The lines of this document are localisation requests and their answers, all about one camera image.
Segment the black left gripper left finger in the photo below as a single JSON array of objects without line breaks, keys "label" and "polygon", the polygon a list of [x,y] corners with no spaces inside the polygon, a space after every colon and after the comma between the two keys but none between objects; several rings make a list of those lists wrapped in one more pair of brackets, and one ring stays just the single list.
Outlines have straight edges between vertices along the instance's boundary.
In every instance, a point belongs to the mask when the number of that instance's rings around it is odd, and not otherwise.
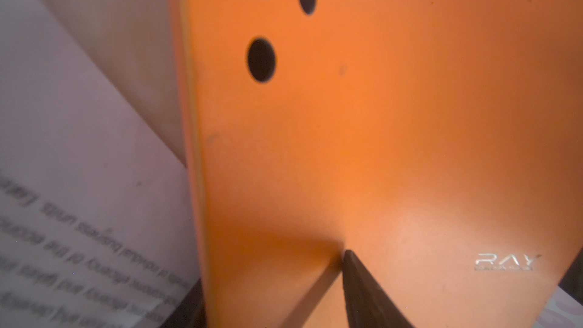
[{"label": "black left gripper left finger", "polygon": [[199,279],[161,328],[205,328],[205,303]]}]

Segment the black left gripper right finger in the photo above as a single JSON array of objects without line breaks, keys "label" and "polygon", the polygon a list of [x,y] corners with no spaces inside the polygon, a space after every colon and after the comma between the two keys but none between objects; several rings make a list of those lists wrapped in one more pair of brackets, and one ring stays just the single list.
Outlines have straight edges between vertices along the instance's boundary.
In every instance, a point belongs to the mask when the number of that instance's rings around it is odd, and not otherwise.
[{"label": "black left gripper right finger", "polygon": [[350,328],[413,328],[352,250],[343,255],[343,291]]}]

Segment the large text paper sheet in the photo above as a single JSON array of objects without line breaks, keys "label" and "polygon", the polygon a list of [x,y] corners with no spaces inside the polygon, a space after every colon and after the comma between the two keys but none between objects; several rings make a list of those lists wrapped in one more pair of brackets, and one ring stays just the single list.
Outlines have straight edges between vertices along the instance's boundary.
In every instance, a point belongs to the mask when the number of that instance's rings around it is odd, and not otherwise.
[{"label": "large text paper sheet", "polygon": [[199,277],[183,164],[43,0],[1,0],[1,325],[160,327]]}]

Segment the orange and black folder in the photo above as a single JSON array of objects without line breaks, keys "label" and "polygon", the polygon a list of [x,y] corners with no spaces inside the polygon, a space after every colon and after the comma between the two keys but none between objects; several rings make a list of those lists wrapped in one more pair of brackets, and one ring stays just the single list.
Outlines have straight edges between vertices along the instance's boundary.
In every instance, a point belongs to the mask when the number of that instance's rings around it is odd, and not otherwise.
[{"label": "orange and black folder", "polygon": [[209,327],[531,327],[582,247],[582,0],[171,0]]}]

